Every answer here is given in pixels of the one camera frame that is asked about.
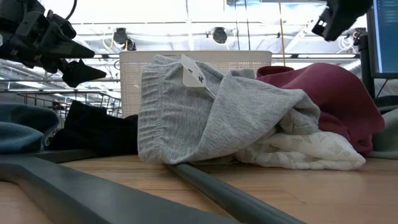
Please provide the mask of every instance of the wooden table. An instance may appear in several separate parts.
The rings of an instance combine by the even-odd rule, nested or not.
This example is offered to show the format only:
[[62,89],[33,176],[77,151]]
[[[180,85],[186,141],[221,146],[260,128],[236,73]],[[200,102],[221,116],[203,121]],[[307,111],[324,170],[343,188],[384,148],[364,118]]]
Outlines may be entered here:
[[[229,215],[162,165],[137,156],[68,162],[97,175],[207,212]],[[398,161],[369,159],[358,171],[285,170],[239,164],[201,170],[309,223],[395,223]],[[0,182],[2,223],[50,223],[18,186]]]

